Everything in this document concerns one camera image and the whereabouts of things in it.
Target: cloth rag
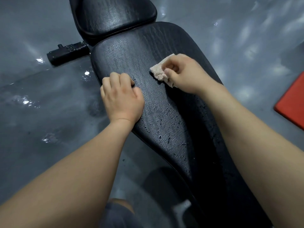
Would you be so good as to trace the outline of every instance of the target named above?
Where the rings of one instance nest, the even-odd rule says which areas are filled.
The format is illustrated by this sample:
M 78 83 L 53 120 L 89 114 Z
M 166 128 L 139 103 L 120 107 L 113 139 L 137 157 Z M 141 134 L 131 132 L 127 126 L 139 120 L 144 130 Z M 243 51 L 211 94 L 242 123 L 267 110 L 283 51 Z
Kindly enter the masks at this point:
M 150 71 L 153 73 L 156 80 L 164 81 L 168 86 L 171 88 L 174 87 L 173 82 L 167 77 L 167 75 L 164 73 L 164 71 L 161 68 L 161 65 L 171 56 L 175 55 L 174 53 L 169 55 L 168 57 L 165 57 L 160 63 L 152 66 L 150 68 Z

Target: red mat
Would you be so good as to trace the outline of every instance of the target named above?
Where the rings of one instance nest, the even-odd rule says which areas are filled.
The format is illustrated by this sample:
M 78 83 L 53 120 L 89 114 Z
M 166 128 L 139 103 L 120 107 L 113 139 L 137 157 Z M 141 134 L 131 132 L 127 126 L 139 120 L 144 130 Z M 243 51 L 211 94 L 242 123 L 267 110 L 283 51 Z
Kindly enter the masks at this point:
M 274 109 L 304 130 L 304 72 L 289 87 Z

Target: right hand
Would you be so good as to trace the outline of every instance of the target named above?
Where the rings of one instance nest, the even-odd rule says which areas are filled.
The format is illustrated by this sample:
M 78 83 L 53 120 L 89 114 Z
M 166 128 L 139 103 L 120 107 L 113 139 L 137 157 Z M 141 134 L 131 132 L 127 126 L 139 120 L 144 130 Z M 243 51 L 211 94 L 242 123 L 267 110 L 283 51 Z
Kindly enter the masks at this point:
M 199 94 L 210 84 L 216 83 L 194 59 L 184 54 L 169 57 L 163 63 L 162 70 L 175 87 L 191 94 Z

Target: gray epoxy floor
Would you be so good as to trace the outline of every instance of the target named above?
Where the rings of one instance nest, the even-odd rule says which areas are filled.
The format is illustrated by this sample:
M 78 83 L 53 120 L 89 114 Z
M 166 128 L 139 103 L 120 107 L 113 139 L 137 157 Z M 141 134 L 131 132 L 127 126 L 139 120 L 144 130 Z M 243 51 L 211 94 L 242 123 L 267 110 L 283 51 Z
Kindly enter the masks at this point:
M 304 71 L 304 0 L 151 0 L 158 21 L 195 40 L 241 103 L 304 149 L 304 131 L 272 109 Z M 68 0 L 0 0 L 0 203 L 97 135 L 108 120 L 89 57 L 53 68 L 46 53 L 81 41 Z M 145 227 L 185 227 L 170 166 L 131 134 L 111 196 Z

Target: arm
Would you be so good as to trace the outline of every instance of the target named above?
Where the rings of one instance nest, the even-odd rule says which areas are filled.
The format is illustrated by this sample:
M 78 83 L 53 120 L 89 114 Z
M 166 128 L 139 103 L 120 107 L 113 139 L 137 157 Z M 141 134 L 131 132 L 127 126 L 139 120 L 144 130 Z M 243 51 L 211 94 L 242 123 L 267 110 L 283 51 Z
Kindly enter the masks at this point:
M 179 54 L 162 68 L 176 87 L 206 102 L 230 156 L 273 225 L 302 227 L 304 153 L 243 107 L 193 59 Z
M 102 80 L 110 124 L 0 207 L 0 227 L 89 227 L 107 203 L 124 142 L 140 118 L 144 99 L 123 73 Z

